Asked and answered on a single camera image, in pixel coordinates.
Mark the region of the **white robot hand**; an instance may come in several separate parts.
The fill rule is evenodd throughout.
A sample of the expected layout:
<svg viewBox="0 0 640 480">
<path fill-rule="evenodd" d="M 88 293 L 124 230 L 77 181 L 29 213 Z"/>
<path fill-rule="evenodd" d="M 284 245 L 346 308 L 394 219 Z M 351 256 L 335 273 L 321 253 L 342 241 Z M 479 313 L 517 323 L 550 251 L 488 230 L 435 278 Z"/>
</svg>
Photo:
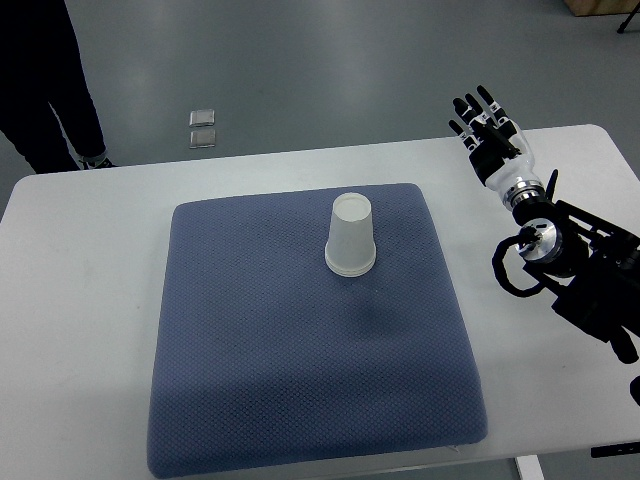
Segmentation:
<svg viewBox="0 0 640 480">
<path fill-rule="evenodd" d="M 470 153 L 478 179 L 503 203 L 542 197 L 543 184 L 533 172 L 535 158 L 523 131 L 484 86 L 478 85 L 476 91 L 487 112 L 470 93 L 453 99 L 455 113 L 466 125 L 472 124 L 474 133 L 455 120 L 449 120 L 448 125 Z"/>
</svg>

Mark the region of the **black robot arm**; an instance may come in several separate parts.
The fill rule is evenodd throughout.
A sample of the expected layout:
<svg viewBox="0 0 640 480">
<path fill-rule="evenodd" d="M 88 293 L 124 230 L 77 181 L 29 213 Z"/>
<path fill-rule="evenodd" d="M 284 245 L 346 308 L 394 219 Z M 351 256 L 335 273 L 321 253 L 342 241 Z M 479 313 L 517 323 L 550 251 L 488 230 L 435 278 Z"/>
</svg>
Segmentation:
<svg viewBox="0 0 640 480">
<path fill-rule="evenodd" d="M 483 86 L 454 99 L 453 107 L 457 117 L 449 126 L 476 176 L 520 228 L 493 255 L 499 285 L 520 298 L 550 291 L 557 315 L 610 345 L 622 363 L 638 362 L 638 236 L 554 199 L 559 173 L 539 179 L 524 133 Z"/>
</svg>

